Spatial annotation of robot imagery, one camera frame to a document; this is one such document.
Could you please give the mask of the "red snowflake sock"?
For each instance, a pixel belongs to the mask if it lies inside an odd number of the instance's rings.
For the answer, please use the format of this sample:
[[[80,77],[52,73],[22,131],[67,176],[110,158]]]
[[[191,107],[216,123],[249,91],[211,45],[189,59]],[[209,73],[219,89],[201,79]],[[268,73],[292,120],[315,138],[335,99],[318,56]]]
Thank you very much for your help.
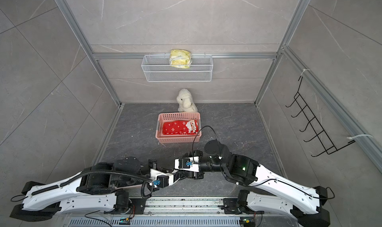
[[[165,122],[162,128],[163,135],[196,135],[199,132],[197,120],[175,120]]]

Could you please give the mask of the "black white striped sock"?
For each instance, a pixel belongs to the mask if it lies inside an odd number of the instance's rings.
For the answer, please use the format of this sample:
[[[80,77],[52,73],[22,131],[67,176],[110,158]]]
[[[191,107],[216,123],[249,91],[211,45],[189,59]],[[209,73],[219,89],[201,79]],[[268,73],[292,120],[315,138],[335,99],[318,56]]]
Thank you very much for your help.
[[[173,173],[173,183],[188,178],[188,171],[177,170]]]

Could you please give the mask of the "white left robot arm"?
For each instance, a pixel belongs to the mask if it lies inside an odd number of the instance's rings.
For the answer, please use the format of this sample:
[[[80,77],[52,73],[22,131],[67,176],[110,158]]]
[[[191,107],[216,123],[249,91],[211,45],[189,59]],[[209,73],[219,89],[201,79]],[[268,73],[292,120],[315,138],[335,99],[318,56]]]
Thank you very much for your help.
[[[26,222],[51,219],[65,212],[98,211],[106,214],[124,214],[132,210],[128,188],[157,186],[158,171],[142,166],[135,157],[100,162],[78,174],[50,184],[30,181],[22,194],[22,203],[16,205],[10,217]]]

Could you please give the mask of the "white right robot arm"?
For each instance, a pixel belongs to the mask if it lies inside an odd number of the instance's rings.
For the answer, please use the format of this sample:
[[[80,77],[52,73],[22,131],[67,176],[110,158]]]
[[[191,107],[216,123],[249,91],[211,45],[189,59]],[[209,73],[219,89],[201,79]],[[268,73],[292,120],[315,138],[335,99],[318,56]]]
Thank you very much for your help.
[[[306,187],[283,178],[259,162],[230,152],[217,140],[204,151],[192,150],[175,161],[174,167],[200,178],[206,172],[220,172],[225,180],[242,186],[237,200],[225,205],[232,214],[263,215],[265,212],[289,216],[303,227],[330,226],[330,213],[323,208],[329,187]]]

